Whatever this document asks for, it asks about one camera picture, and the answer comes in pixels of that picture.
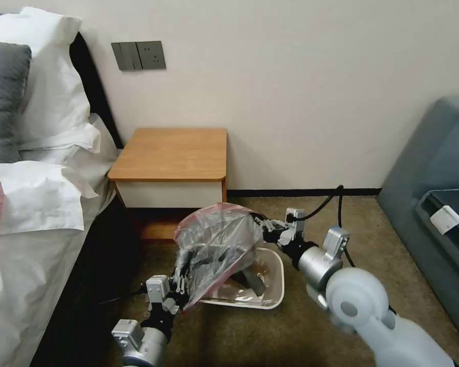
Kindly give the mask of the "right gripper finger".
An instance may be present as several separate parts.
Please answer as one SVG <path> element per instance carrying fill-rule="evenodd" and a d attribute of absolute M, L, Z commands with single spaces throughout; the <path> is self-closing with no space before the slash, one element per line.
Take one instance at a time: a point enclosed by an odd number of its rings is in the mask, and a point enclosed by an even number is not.
<path fill-rule="evenodd" d="M 253 220 L 259 225 L 261 230 L 284 230 L 285 223 L 280 220 L 269 219 L 263 215 L 252 215 Z"/>
<path fill-rule="evenodd" d="M 258 224 L 254 225 L 254 238 L 265 243 L 278 242 L 278 230 L 261 230 Z"/>

